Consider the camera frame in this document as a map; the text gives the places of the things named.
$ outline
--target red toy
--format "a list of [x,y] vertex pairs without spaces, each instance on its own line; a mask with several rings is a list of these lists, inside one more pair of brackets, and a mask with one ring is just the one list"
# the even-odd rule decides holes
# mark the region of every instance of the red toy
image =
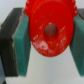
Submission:
[[46,57],[61,54],[70,44],[77,15],[75,0],[27,0],[25,13],[30,19],[30,39]]

